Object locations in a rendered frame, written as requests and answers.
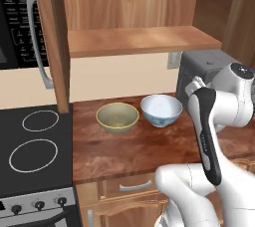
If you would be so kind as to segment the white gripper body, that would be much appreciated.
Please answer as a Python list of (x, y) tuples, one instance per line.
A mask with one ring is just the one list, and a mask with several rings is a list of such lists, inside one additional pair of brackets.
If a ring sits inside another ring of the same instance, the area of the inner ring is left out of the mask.
[(185, 87), (185, 93), (187, 95), (188, 98), (190, 98), (190, 96), (196, 92), (197, 90), (199, 90), (200, 88), (206, 88), (207, 85), (203, 82), (203, 80), (198, 77), (195, 76), (192, 81)]

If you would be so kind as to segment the yellow-green bowl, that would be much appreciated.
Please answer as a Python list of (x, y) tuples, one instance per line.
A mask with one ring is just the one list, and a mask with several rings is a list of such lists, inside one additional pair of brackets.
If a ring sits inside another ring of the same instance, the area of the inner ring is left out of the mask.
[(111, 103), (98, 109), (96, 119), (104, 130), (111, 133), (124, 133), (136, 125), (139, 112), (129, 104)]

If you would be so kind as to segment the wooden wall cabinet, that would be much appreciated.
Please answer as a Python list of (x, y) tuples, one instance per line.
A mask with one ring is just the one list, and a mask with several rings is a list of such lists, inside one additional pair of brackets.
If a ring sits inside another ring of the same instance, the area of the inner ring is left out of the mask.
[(232, 0), (64, 0), (71, 56), (217, 49)]

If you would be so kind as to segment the white and blue bowl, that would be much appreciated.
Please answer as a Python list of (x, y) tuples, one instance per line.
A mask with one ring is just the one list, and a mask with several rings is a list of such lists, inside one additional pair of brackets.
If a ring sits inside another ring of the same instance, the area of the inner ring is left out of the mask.
[(143, 116), (153, 126), (166, 127), (175, 122), (182, 113), (181, 102), (168, 95), (150, 95), (140, 102)]

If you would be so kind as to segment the wooden cabinet door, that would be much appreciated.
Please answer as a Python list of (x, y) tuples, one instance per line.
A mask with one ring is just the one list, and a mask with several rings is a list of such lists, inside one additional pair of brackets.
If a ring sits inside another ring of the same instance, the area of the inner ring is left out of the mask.
[(255, 68), (255, 0), (233, 0), (222, 50)]
[(69, 111), (70, 51), (64, 0), (37, 0), (58, 111)]

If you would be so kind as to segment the grey toaster oven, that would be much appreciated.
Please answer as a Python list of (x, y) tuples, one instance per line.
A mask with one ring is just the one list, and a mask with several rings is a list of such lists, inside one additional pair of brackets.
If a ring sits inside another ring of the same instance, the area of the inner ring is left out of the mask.
[(242, 80), (249, 83), (254, 80), (251, 69), (219, 49), (183, 52), (175, 97), (186, 111), (188, 95), (185, 88), (195, 76), (200, 77), (205, 85), (212, 83), (216, 91), (227, 93), (233, 93)]

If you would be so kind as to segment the wooden base cupboard door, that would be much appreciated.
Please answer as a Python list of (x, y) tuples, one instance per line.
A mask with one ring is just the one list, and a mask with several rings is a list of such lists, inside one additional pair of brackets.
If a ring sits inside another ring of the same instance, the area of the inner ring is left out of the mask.
[(166, 204), (166, 199), (150, 196), (127, 202), (116, 201), (82, 207), (83, 226), (90, 227), (88, 210), (93, 209), (94, 227), (154, 227)]

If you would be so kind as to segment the wooden drawer front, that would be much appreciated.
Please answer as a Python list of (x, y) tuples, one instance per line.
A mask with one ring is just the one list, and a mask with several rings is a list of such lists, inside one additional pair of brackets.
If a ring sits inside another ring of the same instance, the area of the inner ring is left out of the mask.
[[(151, 180), (151, 187), (134, 190), (120, 191), (120, 184), (124, 186), (139, 185)], [(130, 198), (135, 196), (144, 196), (152, 193), (158, 193), (154, 182), (154, 173), (139, 174), (133, 176), (125, 176), (115, 179), (101, 181), (99, 184), (100, 200), (110, 200), (118, 198)]]

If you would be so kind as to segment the grey wall outlet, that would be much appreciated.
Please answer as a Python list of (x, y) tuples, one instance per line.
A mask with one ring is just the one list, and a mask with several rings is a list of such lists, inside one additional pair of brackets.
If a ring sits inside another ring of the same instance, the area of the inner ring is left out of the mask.
[(181, 55), (182, 55), (181, 52), (171, 52), (168, 54), (167, 68), (169, 70), (179, 68)]

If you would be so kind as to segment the black microwave oven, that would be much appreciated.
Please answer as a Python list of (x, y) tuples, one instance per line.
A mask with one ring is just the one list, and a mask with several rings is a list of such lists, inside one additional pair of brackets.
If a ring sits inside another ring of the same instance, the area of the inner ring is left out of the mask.
[[(37, 1), (33, 16), (41, 60), (46, 68), (49, 64)], [(36, 67), (26, 0), (0, 0), (0, 70)]]

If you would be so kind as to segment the black stove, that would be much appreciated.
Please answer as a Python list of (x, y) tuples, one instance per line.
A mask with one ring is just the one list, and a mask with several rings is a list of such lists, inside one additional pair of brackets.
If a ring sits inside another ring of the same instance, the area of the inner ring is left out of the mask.
[[(66, 197), (61, 207), (59, 197)], [(44, 201), (39, 211), (34, 204)], [(15, 215), (11, 208), (21, 205)], [(83, 227), (73, 184), (73, 114), (55, 105), (0, 110), (0, 227), (48, 219)]]

